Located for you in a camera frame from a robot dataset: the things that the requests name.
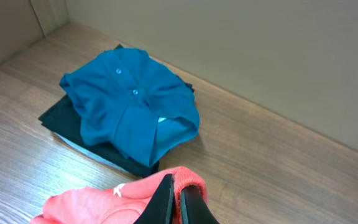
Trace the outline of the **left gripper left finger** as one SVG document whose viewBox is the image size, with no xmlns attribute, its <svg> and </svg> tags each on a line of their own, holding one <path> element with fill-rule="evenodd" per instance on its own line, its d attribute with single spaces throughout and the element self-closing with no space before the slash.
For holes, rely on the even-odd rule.
<svg viewBox="0 0 358 224">
<path fill-rule="evenodd" d="M 174 205 L 173 176 L 167 174 L 134 224 L 171 224 Z"/>
</svg>

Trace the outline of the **red printed t-shirt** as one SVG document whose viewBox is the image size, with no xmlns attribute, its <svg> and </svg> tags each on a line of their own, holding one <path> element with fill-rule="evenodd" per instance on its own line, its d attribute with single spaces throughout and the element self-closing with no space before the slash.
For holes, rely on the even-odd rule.
<svg viewBox="0 0 358 224">
<path fill-rule="evenodd" d="M 183 166 L 161 170 L 144 179 L 119 184 L 113 189 L 86 187 L 67 190 L 50 197 L 44 204 L 42 214 L 31 219 L 30 223 L 134 223 L 167 174 L 173 177 L 173 222 L 181 223 L 180 193 L 185 187 L 197 186 L 203 200 L 208 200 L 204 180 Z"/>
</svg>

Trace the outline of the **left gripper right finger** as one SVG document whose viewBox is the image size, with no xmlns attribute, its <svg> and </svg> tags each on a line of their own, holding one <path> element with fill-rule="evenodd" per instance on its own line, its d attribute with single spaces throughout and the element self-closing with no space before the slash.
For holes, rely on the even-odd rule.
<svg viewBox="0 0 358 224">
<path fill-rule="evenodd" d="M 181 191 L 180 204 L 182 224 L 219 224 L 197 186 L 191 185 Z"/>
</svg>

